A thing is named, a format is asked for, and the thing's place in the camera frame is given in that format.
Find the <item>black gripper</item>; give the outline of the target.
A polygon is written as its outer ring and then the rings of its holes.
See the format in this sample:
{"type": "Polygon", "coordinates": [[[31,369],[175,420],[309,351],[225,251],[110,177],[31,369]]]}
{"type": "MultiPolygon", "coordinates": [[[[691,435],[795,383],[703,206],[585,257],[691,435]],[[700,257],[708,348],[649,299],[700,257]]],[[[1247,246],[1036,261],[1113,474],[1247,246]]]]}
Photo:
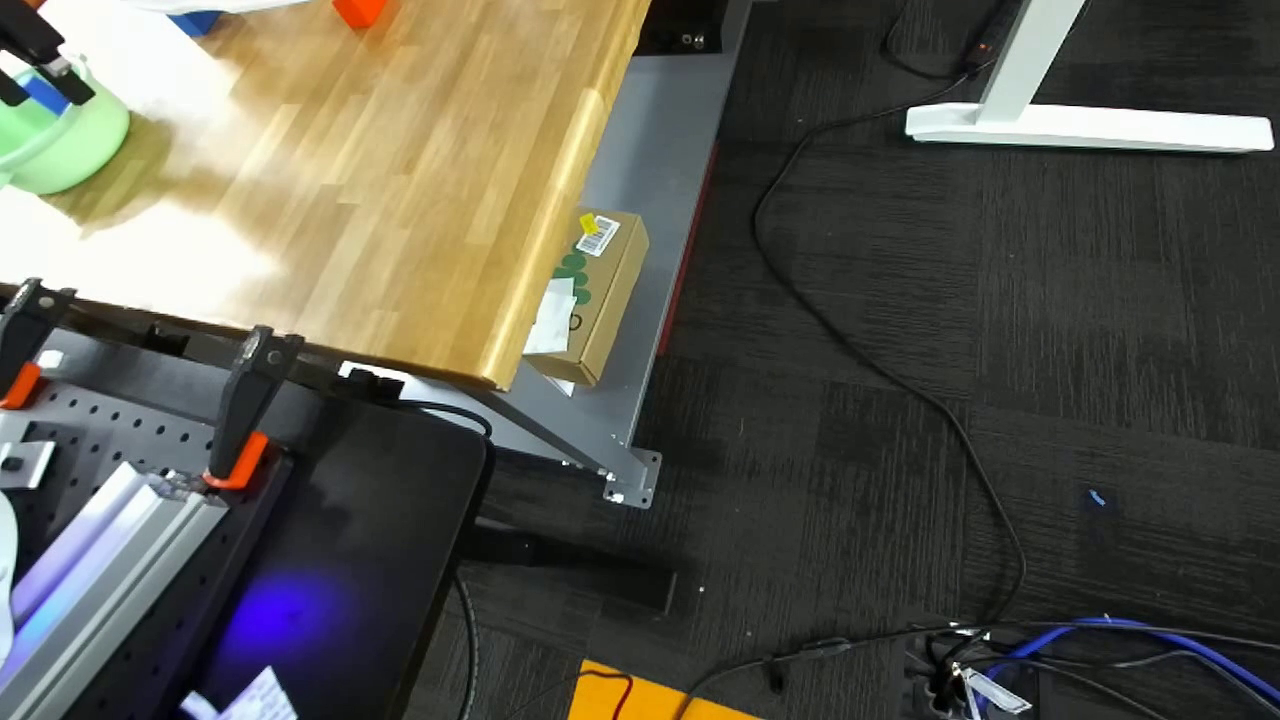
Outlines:
{"type": "MultiPolygon", "coordinates": [[[[96,89],[59,58],[64,38],[29,6],[0,0],[0,50],[41,65],[46,79],[68,102],[90,103],[96,89]]],[[[0,67],[0,102],[19,107],[29,91],[0,67]]]]}

